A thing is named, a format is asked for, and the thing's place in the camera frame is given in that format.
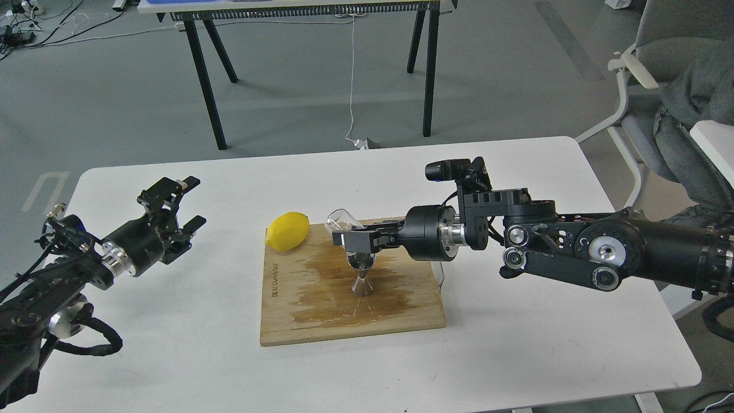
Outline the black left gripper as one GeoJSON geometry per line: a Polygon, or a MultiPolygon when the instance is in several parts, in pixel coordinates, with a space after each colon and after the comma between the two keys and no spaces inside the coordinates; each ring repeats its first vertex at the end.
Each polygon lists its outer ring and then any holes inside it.
{"type": "Polygon", "coordinates": [[[194,176],[184,180],[163,177],[141,191],[136,201],[145,216],[126,222],[102,240],[102,263],[113,277],[137,277],[155,262],[168,265],[191,249],[191,239],[206,219],[196,215],[179,228],[177,212],[183,196],[199,184],[194,176]]]}

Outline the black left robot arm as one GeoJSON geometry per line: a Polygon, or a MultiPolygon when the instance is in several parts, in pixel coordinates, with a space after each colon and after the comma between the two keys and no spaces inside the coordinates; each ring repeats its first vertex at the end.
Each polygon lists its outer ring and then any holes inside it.
{"type": "Polygon", "coordinates": [[[2,407],[37,392],[40,369],[55,350],[108,356],[123,341],[112,327],[93,316],[82,291],[86,285],[112,287],[120,275],[139,276],[157,262],[170,264],[191,249],[191,239],[205,223],[197,215],[183,227],[177,212],[183,196],[199,186],[199,178],[161,178],[137,197],[145,213],[104,238],[87,232],[76,215],[50,211],[38,239],[40,261],[2,289],[2,407]]]}

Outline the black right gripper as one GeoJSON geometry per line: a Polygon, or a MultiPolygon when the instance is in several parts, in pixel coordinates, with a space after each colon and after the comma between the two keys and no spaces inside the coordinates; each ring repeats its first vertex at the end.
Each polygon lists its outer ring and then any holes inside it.
{"type": "Polygon", "coordinates": [[[450,205],[412,207],[404,223],[369,223],[332,232],[333,245],[349,253],[377,254],[403,246],[417,261],[450,262],[466,246],[464,225],[450,205]]]}

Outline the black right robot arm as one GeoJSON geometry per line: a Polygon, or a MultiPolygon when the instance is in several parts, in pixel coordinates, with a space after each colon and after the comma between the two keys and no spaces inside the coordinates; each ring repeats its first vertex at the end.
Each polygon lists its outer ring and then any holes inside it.
{"type": "Polygon", "coordinates": [[[533,274],[611,292],[634,276],[690,288],[696,300],[714,295],[704,324],[732,341],[718,319],[732,308],[731,228],[652,222],[631,208],[558,214],[554,201],[533,200],[525,188],[493,190],[482,157],[430,163],[425,177],[456,183],[457,207],[415,206],[403,220],[334,230],[333,243],[357,255],[403,247],[417,261],[449,262],[461,246],[485,250],[495,240],[504,279],[533,274]]]}

